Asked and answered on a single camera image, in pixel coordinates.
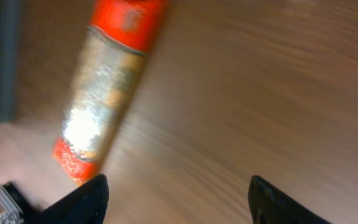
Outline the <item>orange pasta package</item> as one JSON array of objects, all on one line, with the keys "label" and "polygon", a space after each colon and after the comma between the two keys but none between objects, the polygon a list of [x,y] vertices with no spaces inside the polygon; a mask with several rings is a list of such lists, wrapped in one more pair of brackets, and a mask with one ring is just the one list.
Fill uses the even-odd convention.
[{"label": "orange pasta package", "polygon": [[168,2],[96,1],[53,156],[78,184],[101,168]]}]

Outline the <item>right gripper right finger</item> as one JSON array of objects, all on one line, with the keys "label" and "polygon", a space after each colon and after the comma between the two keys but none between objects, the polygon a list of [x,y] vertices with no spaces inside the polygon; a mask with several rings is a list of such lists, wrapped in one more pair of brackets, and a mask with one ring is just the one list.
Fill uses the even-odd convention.
[{"label": "right gripper right finger", "polygon": [[330,224],[259,175],[251,177],[248,203],[253,224]]}]

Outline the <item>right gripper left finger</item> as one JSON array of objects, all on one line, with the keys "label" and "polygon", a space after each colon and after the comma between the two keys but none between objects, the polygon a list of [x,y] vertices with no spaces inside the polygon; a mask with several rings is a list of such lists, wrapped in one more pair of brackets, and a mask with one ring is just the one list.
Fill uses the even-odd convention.
[{"label": "right gripper left finger", "polygon": [[108,180],[104,174],[99,174],[29,222],[34,224],[103,224],[108,201]]}]

